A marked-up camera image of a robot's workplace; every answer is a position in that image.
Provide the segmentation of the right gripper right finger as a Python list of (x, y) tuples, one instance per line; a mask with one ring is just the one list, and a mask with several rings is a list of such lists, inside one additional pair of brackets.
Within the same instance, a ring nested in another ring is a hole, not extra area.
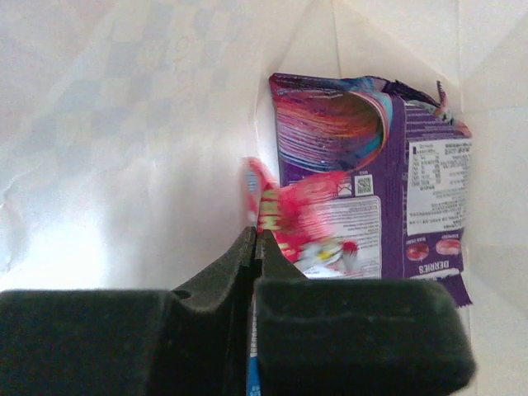
[(310, 280), (270, 232), (254, 288), (262, 395), (450, 395), (477, 364), (433, 280)]

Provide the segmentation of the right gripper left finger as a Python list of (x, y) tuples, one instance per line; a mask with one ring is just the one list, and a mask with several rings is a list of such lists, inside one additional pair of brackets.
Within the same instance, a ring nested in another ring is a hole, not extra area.
[(175, 290), (1, 295), (4, 395), (243, 395), (256, 232)]

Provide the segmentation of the red snack pack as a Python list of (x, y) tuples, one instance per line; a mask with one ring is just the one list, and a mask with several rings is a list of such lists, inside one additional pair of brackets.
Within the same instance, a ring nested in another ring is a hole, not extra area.
[(313, 278), (350, 275), (357, 263), (357, 243), (341, 241), (323, 218), (323, 205), (337, 197), (346, 172), (325, 172), (280, 186), (257, 158), (243, 164), (248, 222), (258, 233), (269, 231), (280, 252)]

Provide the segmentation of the blue checkered paper bag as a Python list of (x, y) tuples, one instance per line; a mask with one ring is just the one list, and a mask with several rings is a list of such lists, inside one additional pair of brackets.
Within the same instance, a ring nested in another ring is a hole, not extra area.
[(268, 77), (442, 86), (474, 137), (468, 395), (527, 392), (524, 1), (4, 1), (1, 287), (176, 287), (277, 173)]

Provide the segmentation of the blue white snack pack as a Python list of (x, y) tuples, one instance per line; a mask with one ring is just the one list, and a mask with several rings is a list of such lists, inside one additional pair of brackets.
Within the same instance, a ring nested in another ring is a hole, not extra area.
[(247, 375), (246, 375), (246, 395), (261, 396), (261, 381), (258, 369), (257, 353), (257, 315), (255, 304), (252, 305), (252, 315), (250, 322), (250, 334), (248, 336), (248, 358), (247, 358)]

